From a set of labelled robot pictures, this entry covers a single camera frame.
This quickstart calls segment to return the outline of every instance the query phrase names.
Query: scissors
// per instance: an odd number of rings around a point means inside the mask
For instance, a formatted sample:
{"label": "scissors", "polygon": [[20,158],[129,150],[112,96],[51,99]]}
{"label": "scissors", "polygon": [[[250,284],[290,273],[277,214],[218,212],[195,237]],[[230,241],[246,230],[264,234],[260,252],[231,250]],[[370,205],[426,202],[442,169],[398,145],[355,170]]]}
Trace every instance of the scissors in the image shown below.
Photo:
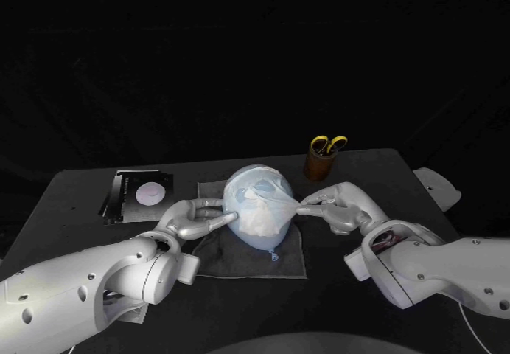
{"label": "scissors", "polygon": [[329,140],[325,135],[319,135],[311,141],[309,147],[319,155],[328,155],[334,151],[338,151],[345,146],[345,143],[347,143],[347,138],[344,136],[337,136],[332,138],[332,140]]}

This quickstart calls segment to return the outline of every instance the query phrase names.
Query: cup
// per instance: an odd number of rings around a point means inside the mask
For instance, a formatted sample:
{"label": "cup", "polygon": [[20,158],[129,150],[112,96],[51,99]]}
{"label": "cup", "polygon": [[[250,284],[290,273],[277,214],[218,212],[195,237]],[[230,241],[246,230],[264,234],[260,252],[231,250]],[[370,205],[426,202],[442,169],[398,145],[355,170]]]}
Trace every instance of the cup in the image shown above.
{"label": "cup", "polygon": [[335,150],[329,155],[319,155],[312,149],[311,145],[308,147],[308,155],[305,156],[305,177],[313,181],[319,182],[325,179],[331,171],[331,166],[334,163],[334,158],[337,157],[338,151]]}

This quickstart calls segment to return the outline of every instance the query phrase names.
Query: table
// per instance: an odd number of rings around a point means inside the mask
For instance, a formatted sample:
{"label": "table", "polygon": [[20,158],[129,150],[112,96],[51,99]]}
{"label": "table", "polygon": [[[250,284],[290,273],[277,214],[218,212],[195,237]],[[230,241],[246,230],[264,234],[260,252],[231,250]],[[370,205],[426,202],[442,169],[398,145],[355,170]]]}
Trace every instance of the table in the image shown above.
{"label": "table", "polygon": [[[352,182],[390,218],[424,225],[446,242],[459,236],[396,150],[339,152],[328,178],[309,182],[303,155],[96,170],[54,176],[0,268],[0,279],[18,269],[80,249],[128,239],[155,222],[103,226],[97,215],[118,169],[161,170],[174,175],[175,200],[195,197],[195,183],[226,179],[249,164],[277,169],[303,198],[322,187]],[[143,324],[115,322],[76,345],[83,353],[205,353],[227,344],[298,331],[371,336],[423,353],[482,353],[456,303],[434,295],[398,310],[371,280],[358,282],[342,256],[361,242],[358,232],[339,237],[319,218],[296,216],[306,280],[197,277],[175,284],[167,299],[148,306]],[[190,252],[194,243],[185,243]]]}

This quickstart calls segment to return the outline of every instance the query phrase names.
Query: gray cloth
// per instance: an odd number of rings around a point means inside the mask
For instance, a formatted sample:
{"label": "gray cloth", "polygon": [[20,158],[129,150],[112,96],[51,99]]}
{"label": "gray cloth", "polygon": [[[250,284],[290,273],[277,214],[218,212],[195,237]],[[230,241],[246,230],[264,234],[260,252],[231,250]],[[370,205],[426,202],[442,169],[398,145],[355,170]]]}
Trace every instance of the gray cloth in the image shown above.
{"label": "gray cloth", "polygon": [[[198,183],[198,198],[223,198],[224,185],[226,181]],[[273,252],[279,257],[276,261],[270,260],[270,253],[249,246],[230,228],[223,226],[204,236],[194,248],[192,255],[200,258],[197,275],[214,278],[306,279],[301,233],[293,223]]]}

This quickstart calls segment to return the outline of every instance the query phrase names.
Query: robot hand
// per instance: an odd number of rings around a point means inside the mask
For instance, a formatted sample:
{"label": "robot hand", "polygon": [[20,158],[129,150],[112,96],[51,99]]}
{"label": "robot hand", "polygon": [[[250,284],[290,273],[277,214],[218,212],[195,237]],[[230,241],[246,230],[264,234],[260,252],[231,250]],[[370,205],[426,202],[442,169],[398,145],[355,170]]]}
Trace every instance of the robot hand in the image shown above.
{"label": "robot hand", "polygon": [[374,201],[349,182],[338,183],[308,195],[296,213],[322,217],[337,235],[349,234],[358,226],[365,235],[388,220]]}
{"label": "robot hand", "polygon": [[179,201],[168,208],[154,230],[167,232],[184,240],[194,240],[211,230],[236,220],[236,212],[223,215],[220,210],[207,207],[218,207],[221,199],[192,199]]}

